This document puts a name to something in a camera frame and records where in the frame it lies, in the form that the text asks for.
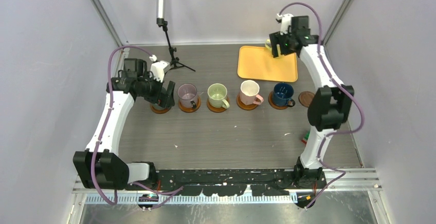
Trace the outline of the light green mug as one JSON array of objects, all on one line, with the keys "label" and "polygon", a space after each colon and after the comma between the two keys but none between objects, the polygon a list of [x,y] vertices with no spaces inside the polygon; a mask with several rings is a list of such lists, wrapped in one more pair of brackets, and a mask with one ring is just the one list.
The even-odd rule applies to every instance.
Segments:
[{"label": "light green mug", "polygon": [[227,100],[227,88],[221,83],[214,83],[207,90],[208,101],[214,108],[228,109],[230,107]]}]

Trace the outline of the navy blue mug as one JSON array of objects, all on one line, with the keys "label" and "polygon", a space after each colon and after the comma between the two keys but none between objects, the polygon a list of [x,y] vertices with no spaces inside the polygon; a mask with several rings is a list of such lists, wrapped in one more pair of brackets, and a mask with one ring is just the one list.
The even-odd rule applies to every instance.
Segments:
[{"label": "navy blue mug", "polygon": [[281,82],[274,86],[271,100],[277,107],[294,107],[296,102],[293,95],[293,87],[288,83]]}]

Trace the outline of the pink mug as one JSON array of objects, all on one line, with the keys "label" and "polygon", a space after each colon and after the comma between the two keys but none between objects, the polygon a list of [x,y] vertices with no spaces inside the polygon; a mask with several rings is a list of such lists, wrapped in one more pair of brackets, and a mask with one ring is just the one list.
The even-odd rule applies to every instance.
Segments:
[{"label": "pink mug", "polygon": [[244,105],[261,105],[264,98],[259,95],[260,86],[253,80],[246,80],[240,86],[240,100]]}]

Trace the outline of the dark walnut small coaster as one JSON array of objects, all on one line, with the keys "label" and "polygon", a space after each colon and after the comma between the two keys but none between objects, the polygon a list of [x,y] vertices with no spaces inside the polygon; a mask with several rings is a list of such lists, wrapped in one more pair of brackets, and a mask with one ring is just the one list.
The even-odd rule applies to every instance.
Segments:
[{"label": "dark walnut small coaster", "polygon": [[313,92],[303,91],[299,94],[298,101],[302,106],[309,108],[314,97],[315,94]]}]

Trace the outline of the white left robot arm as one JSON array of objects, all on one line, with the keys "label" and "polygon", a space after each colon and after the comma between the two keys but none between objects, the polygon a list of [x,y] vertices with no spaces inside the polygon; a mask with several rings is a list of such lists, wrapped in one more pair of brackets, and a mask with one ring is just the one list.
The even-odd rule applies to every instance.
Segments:
[{"label": "white left robot arm", "polygon": [[150,67],[141,59],[128,58],[123,69],[106,87],[105,108],[95,134],[84,151],[77,151],[73,164],[87,189],[124,190],[138,181],[145,190],[157,186],[154,163],[126,163],[119,158],[119,144],[126,119],[137,98],[152,105],[170,109],[175,105],[173,81],[164,87],[164,76],[170,68],[166,61],[151,56]]}]

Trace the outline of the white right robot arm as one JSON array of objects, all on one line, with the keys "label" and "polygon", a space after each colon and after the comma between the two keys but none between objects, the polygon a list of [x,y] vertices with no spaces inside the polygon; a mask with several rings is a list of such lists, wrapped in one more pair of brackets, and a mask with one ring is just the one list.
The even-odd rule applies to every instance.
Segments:
[{"label": "white right robot arm", "polygon": [[306,148],[291,174],[293,184],[307,188],[323,176],[322,163],[333,135],[349,116],[354,89],[336,79],[318,35],[311,34],[308,16],[277,14],[278,32],[269,35],[274,58],[296,53],[317,88],[307,117],[311,125]]}]

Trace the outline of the yellow cream mug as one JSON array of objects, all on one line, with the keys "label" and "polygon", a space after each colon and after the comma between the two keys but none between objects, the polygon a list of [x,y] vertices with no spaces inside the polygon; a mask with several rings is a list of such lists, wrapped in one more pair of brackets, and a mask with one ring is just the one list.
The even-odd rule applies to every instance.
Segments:
[{"label": "yellow cream mug", "polygon": [[[265,41],[264,46],[265,46],[265,48],[266,48],[270,53],[272,53],[272,47],[271,47],[271,41],[270,41],[270,39],[267,39],[267,40]],[[276,50],[277,50],[277,53],[278,53],[277,59],[282,58],[282,56],[281,56],[281,49],[280,49],[280,46],[279,46],[279,45],[276,45]]]}]

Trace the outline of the mauve mug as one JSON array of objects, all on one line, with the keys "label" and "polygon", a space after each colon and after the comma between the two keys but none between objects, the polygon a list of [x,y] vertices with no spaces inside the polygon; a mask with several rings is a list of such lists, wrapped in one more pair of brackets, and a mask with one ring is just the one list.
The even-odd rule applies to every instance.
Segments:
[{"label": "mauve mug", "polygon": [[182,84],[177,90],[177,95],[184,107],[195,107],[194,102],[197,103],[199,97],[197,88],[190,83]]}]

